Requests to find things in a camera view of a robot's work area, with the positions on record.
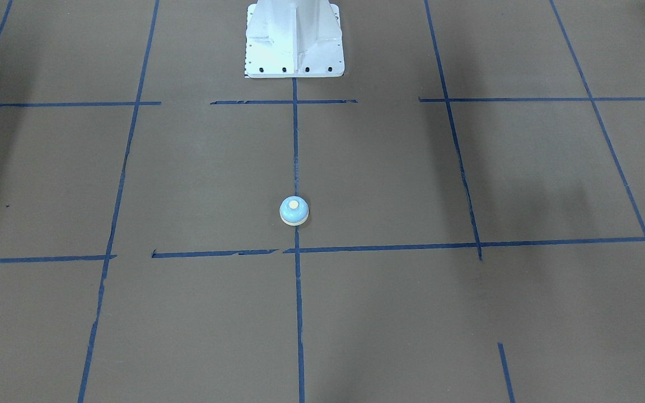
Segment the brown paper table cover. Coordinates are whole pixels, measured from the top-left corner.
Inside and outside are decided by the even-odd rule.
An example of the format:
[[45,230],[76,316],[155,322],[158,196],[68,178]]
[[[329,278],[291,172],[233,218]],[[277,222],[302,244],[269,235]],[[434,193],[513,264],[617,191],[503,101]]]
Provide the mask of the brown paper table cover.
[[645,1],[248,5],[0,1],[0,402],[645,402]]

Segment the blue and cream bell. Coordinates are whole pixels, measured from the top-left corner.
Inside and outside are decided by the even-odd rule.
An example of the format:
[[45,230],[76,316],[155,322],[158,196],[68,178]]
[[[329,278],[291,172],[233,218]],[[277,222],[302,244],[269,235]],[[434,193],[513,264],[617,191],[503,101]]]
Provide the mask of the blue and cream bell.
[[305,199],[297,195],[287,197],[279,207],[279,216],[282,222],[289,226],[300,226],[304,224],[310,214]]

